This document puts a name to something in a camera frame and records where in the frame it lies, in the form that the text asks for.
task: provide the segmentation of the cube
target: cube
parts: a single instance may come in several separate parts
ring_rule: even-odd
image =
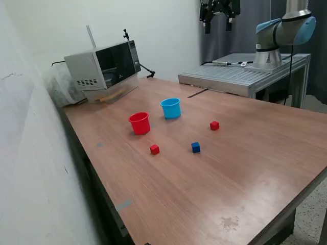
[[[150,147],[150,151],[153,155],[157,155],[160,152],[159,146],[154,144],[153,146]]]
[[[212,123],[210,123],[210,129],[211,130],[219,129],[219,123],[217,121],[213,121]]]
[[[199,142],[192,143],[193,153],[198,153],[201,151]]]

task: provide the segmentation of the gray curtain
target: gray curtain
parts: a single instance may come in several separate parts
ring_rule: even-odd
[[[317,18],[317,26],[311,40],[294,47],[294,53],[310,53],[308,94],[327,104],[327,1],[309,1],[309,9]],[[211,34],[202,34],[201,58],[203,62],[215,60],[231,53],[255,53],[255,28],[271,18],[281,18],[286,12],[285,0],[241,0],[241,14],[236,17],[231,32],[225,31],[226,17],[219,14],[212,20]],[[282,53],[290,53],[290,47],[281,47]],[[291,91],[284,79],[269,88],[272,93]]]

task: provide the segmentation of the blue cup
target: blue cup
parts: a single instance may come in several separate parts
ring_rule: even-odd
[[[169,98],[161,101],[163,113],[166,119],[174,119],[180,116],[180,99],[179,98]]]

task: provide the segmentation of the white wall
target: white wall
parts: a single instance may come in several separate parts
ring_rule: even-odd
[[[1,0],[0,33],[0,244],[100,244],[61,120]]]
[[[3,0],[41,73],[54,61],[97,46],[135,40],[141,64],[178,81],[200,63],[199,0]]]

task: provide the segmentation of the red cup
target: red cup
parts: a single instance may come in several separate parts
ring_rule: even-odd
[[[149,114],[146,112],[131,115],[128,121],[132,124],[134,134],[146,134],[150,131]]]

